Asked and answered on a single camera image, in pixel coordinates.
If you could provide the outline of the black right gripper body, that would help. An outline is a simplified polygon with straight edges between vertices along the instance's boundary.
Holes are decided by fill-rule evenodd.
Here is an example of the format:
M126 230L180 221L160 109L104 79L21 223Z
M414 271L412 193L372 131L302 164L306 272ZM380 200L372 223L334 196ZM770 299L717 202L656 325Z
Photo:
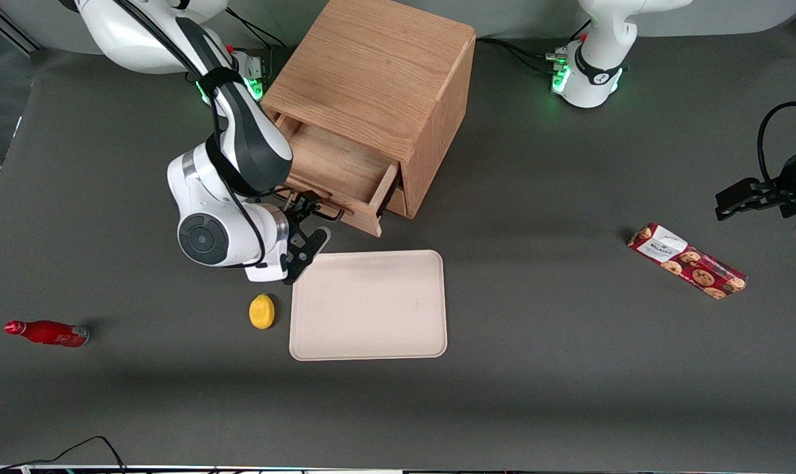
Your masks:
M313 260L317 249L317 235L307 234L302 230L302 222L307 213L296 213L295 207L284 211L289 224L288 261L294 266L307 266Z

